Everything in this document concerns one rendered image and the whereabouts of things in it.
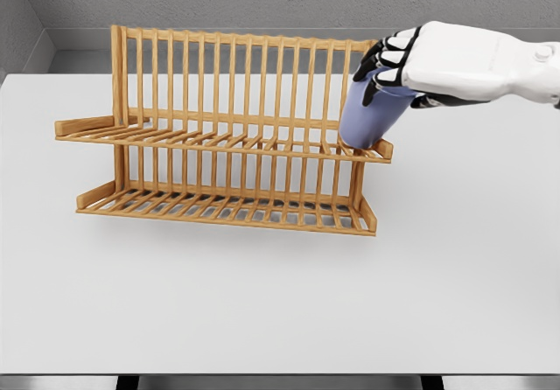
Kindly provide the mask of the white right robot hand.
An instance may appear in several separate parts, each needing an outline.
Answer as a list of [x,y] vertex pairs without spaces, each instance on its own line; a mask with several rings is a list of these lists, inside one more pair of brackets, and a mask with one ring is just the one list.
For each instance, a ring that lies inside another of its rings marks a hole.
[[413,108],[489,102],[512,92],[519,44],[506,33],[431,21],[379,40],[353,80],[367,80],[365,105],[391,87],[418,92]]

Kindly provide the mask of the light blue cup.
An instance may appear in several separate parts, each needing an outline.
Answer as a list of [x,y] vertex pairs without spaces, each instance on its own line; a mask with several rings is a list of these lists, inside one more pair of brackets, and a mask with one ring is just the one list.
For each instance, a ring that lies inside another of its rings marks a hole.
[[376,68],[348,88],[346,102],[339,121],[339,135],[344,143],[356,149],[368,149],[379,141],[409,107],[417,92],[407,87],[385,87],[373,97],[368,106],[362,105],[370,79],[388,71]]

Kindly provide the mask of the wooden two-tier dish rack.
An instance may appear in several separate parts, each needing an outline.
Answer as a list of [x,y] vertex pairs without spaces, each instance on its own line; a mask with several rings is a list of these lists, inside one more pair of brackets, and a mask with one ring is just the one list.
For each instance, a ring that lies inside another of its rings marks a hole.
[[338,127],[369,41],[111,29],[112,112],[59,121],[60,141],[104,143],[115,177],[81,213],[372,236],[369,163]]

